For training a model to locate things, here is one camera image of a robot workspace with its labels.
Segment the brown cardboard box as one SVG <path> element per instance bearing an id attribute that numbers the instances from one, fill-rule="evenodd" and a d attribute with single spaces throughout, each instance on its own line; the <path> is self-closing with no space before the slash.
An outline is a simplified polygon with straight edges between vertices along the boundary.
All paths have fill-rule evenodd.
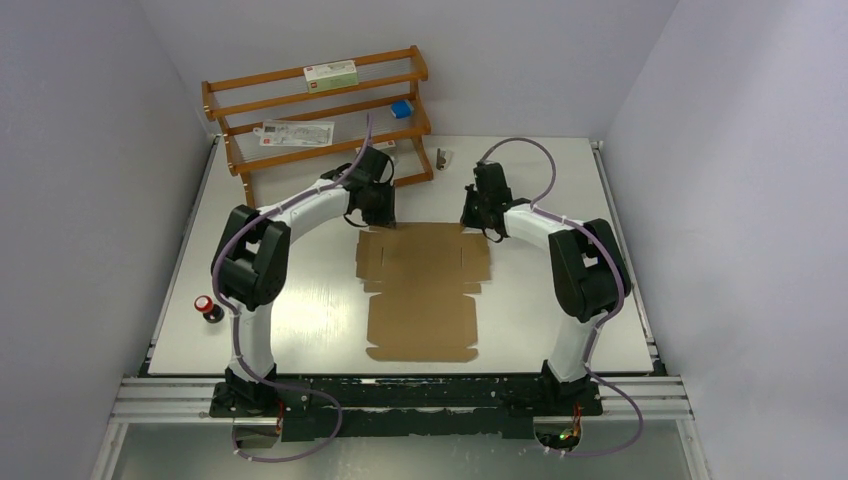
<path id="1" fill-rule="evenodd" d="M 369 294 L 367 355 L 467 363 L 478 355 L 476 295 L 491 279 L 487 238 L 458 223 L 362 230 L 356 275 Z"/>

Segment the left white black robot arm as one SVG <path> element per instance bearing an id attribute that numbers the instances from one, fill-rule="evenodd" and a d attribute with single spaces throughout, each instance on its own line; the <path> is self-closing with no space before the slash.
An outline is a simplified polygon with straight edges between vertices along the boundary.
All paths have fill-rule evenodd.
<path id="1" fill-rule="evenodd" d="M 271 349 L 271 309 L 288 274 L 292 244 L 327 221 L 360 213 L 367 226 L 395 224 L 394 163 L 370 146 L 298 194 L 260 209 L 234 208 L 211 266 L 213 294 L 231 316 L 232 357 L 216 402 L 261 416 L 281 384 Z"/>

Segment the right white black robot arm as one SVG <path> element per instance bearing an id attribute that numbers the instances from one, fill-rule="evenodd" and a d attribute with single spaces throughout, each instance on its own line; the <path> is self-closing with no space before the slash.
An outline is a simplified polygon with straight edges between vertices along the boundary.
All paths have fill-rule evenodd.
<path id="1" fill-rule="evenodd" d="M 569 317 L 543 362 L 542 406 L 562 414 L 589 388 L 590 357 L 602 325 L 622 308 L 632 283 L 611 224 L 544 213 L 515 198 L 502 166 L 479 161 L 465 187 L 460 223 L 494 243 L 516 239 L 548 255 L 554 295 Z"/>

